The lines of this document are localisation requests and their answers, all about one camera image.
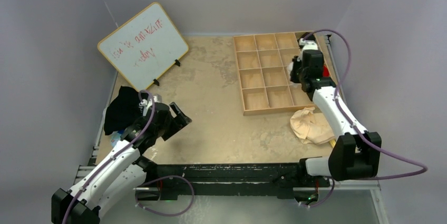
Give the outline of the cream beige underwear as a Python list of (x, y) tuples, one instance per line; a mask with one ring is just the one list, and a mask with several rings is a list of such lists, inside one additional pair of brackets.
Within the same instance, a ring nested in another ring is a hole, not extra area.
[(335, 141), (334, 132), (321, 112), (315, 107), (296, 111), (290, 118), (290, 127), (302, 144), (321, 145)]

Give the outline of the white whiteboard yellow frame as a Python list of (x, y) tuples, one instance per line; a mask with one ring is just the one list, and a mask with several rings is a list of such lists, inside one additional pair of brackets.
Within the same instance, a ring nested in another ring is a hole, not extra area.
[(189, 50), (158, 2), (101, 40), (97, 48), (137, 91), (155, 84)]

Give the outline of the white underwear pink trim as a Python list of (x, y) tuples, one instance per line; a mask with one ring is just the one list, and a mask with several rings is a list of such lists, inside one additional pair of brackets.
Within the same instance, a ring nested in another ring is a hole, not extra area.
[(286, 67), (287, 74), (288, 74), (288, 79), (289, 79), (290, 82), (291, 82), (291, 74), (292, 74), (292, 71), (293, 71), (293, 66), (294, 66), (294, 62), (290, 62), (287, 65), (287, 67)]

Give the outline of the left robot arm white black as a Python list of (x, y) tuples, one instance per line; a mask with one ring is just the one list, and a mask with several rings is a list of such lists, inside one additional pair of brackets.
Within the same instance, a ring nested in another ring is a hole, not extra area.
[(142, 101), (143, 114), (127, 127), (111, 152), (81, 181), (68, 190), (58, 189), (51, 198), (52, 223), (99, 223), (105, 213), (138, 186), (157, 185), (176, 174), (160, 176), (157, 165), (143, 156), (158, 138), (169, 139), (191, 123), (178, 106)]

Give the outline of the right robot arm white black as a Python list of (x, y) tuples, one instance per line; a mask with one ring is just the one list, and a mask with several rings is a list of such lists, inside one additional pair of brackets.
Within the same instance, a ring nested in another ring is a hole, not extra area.
[(318, 49), (302, 50), (293, 58), (291, 80), (299, 81), (302, 90), (322, 111), (330, 125), (336, 144), (328, 157), (301, 159), (297, 181), (307, 186), (316, 177), (331, 177), (336, 181), (369, 179), (377, 175), (381, 137), (348, 117), (346, 107), (336, 94), (337, 85), (324, 77), (324, 56)]

